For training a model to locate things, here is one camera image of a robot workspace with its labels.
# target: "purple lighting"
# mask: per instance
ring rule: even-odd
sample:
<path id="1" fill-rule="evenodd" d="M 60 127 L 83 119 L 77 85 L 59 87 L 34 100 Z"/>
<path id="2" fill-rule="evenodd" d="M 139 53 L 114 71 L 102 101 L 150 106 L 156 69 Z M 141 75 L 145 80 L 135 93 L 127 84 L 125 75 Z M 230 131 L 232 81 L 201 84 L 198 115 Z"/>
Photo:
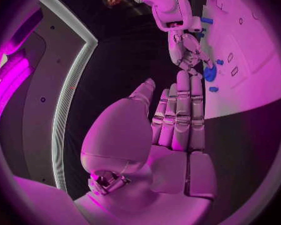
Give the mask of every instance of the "purple lighting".
<path id="1" fill-rule="evenodd" d="M 28 67 L 28 60 L 23 58 L 12 69 L 10 69 L 10 71 L 2 79 L 0 79 L 0 99 L 14 80 Z"/>

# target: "white robot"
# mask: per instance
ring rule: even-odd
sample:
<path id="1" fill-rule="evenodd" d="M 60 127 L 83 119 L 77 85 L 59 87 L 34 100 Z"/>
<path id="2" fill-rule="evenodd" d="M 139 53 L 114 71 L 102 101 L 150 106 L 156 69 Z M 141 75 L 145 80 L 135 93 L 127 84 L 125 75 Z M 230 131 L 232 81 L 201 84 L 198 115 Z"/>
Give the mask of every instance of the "white robot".
<path id="1" fill-rule="evenodd" d="M 90 192 L 75 203 L 90 224 L 199 224 L 216 197 L 217 182 L 204 153 L 202 76 L 193 67 L 201 60 L 213 65 L 198 41 L 183 32 L 201 31 L 188 0 L 143 1 L 168 32 L 171 59 L 183 70 L 162 92 L 151 124 L 150 78 L 97 118 L 81 149 Z"/>

